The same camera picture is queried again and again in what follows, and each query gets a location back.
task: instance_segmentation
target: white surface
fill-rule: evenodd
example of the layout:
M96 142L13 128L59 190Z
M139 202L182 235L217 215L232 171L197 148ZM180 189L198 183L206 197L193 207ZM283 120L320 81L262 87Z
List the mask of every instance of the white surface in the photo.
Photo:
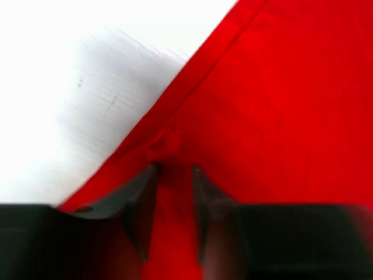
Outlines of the white surface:
M234 0L0 4L0 202L58 204L109 157Z

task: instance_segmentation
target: black object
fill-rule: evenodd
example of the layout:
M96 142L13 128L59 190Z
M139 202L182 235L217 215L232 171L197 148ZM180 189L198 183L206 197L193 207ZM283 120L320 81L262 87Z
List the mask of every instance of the black object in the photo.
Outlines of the black object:
M245 205L219 190L200 167L192 175L205 280L373 279L351 206Z
M1 205L0 279L139 279L158 172L151 164L73 214L47 205Z

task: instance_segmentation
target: white background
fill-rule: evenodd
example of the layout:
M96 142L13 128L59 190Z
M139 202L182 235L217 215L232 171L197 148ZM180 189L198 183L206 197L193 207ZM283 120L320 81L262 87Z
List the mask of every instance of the white background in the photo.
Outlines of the white background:
M69 197L234 2L0 3L0 202Z

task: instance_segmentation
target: red cloth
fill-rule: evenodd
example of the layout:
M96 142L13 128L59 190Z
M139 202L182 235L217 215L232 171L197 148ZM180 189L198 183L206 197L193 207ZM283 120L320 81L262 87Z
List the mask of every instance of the red cloth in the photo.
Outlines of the red cloth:
M199 279L191 163L243 202L373 209L373 2L241 0L61 209L164 165L143 279Z

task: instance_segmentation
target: dark metal jaw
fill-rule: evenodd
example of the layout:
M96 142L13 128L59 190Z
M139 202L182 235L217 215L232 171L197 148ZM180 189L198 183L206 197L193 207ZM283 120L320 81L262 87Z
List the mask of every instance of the dark metal jaw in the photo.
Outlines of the dark metal jaw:
M151 164L74 213L0 205L0 279L140 279L159 172Z
M193 167L192 177L205 280L373 279L351 205L245 205L200 167ZM371 225L371 214L362 214Z
M160 164L152 163L115 191L71 215L82 219L121 219L136 251L146 261L160 173Z

